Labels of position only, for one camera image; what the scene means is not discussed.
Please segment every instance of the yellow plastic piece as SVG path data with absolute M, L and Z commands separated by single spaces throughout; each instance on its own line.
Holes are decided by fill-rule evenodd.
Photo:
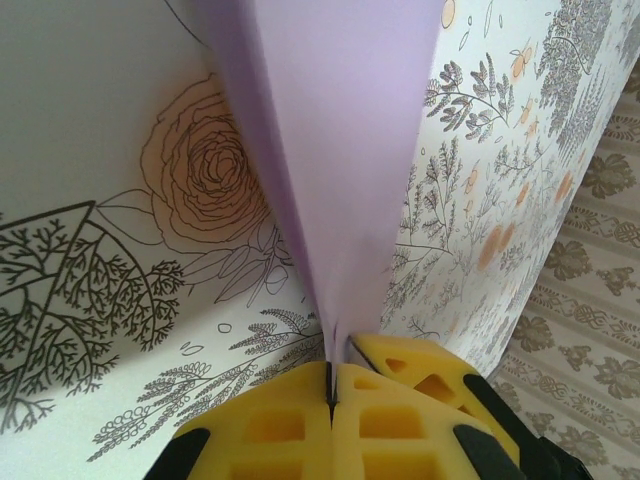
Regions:
M 335 480 L 478 479 L 453 427 L 486 425 L 357 365 L 338 367 Z
M 189 480 L 477 480 L 453 428 L 480 421 L 356 365 L 302 365 L 191 420 L 211 435 Z
M 372 334 L 352 340 L 381 375 L 486 424 L 511 460 L 520 464 L 518 445 L 464 384 L 466 374 L 478 375 L 471 365 L 429 340 Z
M 189 480 L 327 480 L 331 423 L 326 363 L 287 372 L 183 425 L 211 432 Z

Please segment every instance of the square hole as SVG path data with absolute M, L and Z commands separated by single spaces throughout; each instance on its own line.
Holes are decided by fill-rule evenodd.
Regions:
M 371 407 L 360 413 L 361 438 L 424 438 L 420 415 L 411 407 Z
M 249 443 L 304 440 L 304 415 L 298 410 L 263 410 L 253 414 L 244 432 Z
M 444 480 L 435 458 L 425 454 L 365 453 L 365 480 Z
M 449 403 L 455 396 L 444 380 L 435 374 L 429 375 L 413 388 L 443 403 Z
M 247 462 L 231 467 L 231 480 L 301 480 L 302 462 Z

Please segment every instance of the patterned wallpaper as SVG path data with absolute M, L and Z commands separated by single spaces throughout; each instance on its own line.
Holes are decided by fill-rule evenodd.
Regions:
M 495 380 L 594 478 L 640 478 L 640 62 L 520 316 Z
M 442 7 L 381 325 L 488 373 L 637 57 L 640 6 Z M 318 358 L 318 322 L 189 2 L 25 0 L 0 24 L 0 468 L 141 477 L 176 426 Z

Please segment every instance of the rose drawing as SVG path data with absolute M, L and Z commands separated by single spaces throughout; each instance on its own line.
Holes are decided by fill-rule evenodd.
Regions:
M 164 242 L 180 253 L 246 245 L 269 215 L 213 76 L 190 85 L 158 115 L 140 165 Z

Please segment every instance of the paper sheet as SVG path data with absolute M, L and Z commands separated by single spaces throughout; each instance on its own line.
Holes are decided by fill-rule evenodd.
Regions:
M 380 328 L 440 5 L 199 7 L 326 357 L 344 362 L 350 334 Z

